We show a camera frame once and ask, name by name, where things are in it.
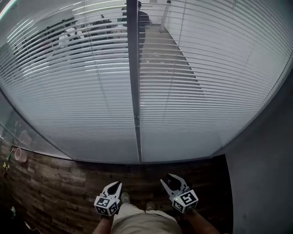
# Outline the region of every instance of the window blinds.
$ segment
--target window blinds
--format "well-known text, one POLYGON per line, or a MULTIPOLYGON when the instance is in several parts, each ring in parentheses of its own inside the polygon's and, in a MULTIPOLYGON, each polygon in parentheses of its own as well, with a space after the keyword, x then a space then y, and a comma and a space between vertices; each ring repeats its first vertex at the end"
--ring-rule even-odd
POLYGON ((139 25, 144 162, 210 156, 292 67, 292 25, 264 1, 145 1, 141 11, 153 19, 139 25))
POLYGON ((74 3, 16 25, 2 46, 2 85, 22 114, 77 160, 138 162, 126 1, 74 3))
POLYGON ((141 0, 131 29, 125 3, 40 0, 30 10, 18 1, 2 18, 2 90, 73 159, 139 163, 137 141, 146 163, 210 156, 292 68, 292 15, 274 0, 141 0), (131 79, 128 34, 139 41, 131 79))

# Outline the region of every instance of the khaki pants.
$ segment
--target khaki pants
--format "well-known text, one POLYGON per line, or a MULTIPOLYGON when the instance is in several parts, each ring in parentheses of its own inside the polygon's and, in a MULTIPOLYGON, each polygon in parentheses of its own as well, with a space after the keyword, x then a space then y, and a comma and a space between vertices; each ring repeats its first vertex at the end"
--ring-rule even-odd
POLYGON ((132 215, 142 214, 142 213, 157 214, 157 215, 169 218, 169 219, 173 220, 174 222, 176 222, 176 220, 172 216, 167 215, 163 211, 160 211, 160 210, 143 211, 132 204, 123 203, 122 206, 120 207, 119 213, 114 215, 113 226, 115 223, 119 222, 119 220, 121 220, 127 216, 132 216, 132 215))

